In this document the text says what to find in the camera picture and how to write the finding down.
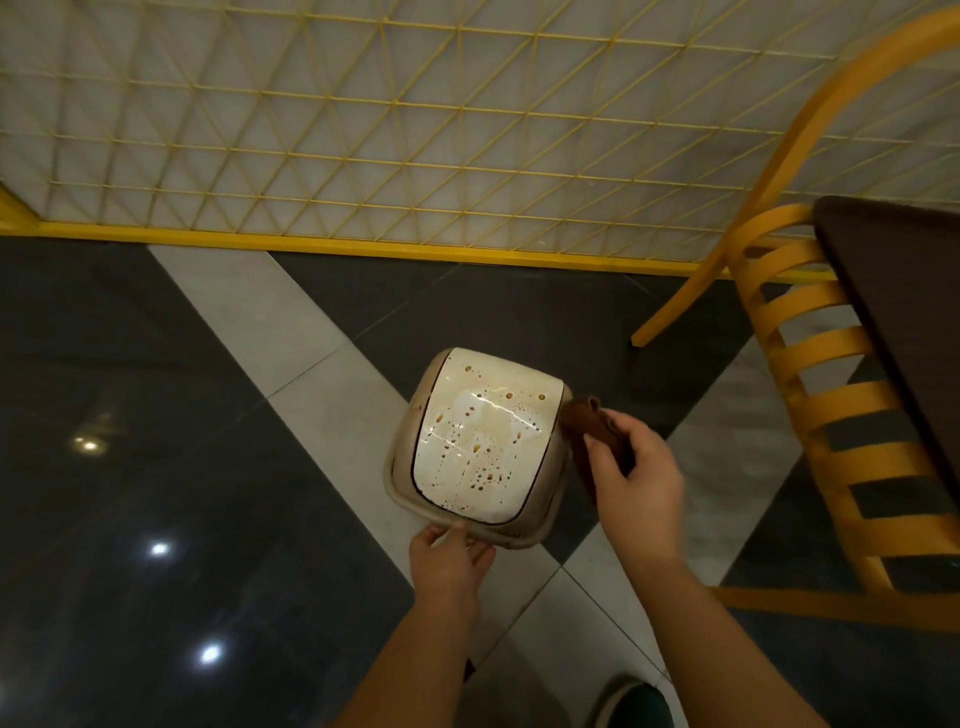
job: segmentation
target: person's left hand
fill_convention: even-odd
[[[446,538],[437,544],[444,533]],[[416,603],[434,614],[461,615],[472,626],[480,613],[477,590],[495,556],[493,546],[468,537],[463,522],[448,530],[428,525],[410,542]]]

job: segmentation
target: brown rag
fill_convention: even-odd
[[[613,423],[610,415],[600,409],[600,400],[596,397],[579,397],[569,400],[560,408],[560,432],[573,448],[573,464],[587,488],[590,500],[596,505],[597,488],[593,482],[590,461],[587,456],[587,444],[584,435],[590,435],[606,443],[613,453],[613,459],[624,475],[634,469],[636,459],[630,446],[630,436],[621,432]]]

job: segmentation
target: hand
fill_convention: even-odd
[[[446,539],[437,544],[444,533]],[[462,616],[472,627],[480,614],[477,590],[495,556],[493,546],[468,538],[463,522],[449,530],[428,525],[410,542],[417,605],[436,615]]]
[[[610,448],[584,436],[604,533],[621,562],[657,559],[682,563],[684,477],[670,448],[640,420],[604,411],[630,435],[636,456],[636,466],[624,477]]]

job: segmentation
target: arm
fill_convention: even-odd
[[[337,718],[336,728],[453,725],[467,643],[479,614],[477,589],[495,551],[481,542],[468,543],[462,523],[435,544],[444,533],[429,526],[411,542],[414,606]]]
[[[636,467],[624,477],[587,436],[600,523],[647,612],[692,726],[822,726],[681,553],[684,480],[660,436],[610,412],[629,433]]]

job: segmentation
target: yellow wire mesh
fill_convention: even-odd
[[[47,220],[696,260],[838,63],[942,4],[8,0],[0,175]],[[787,195],[960,205],[955,65]]]

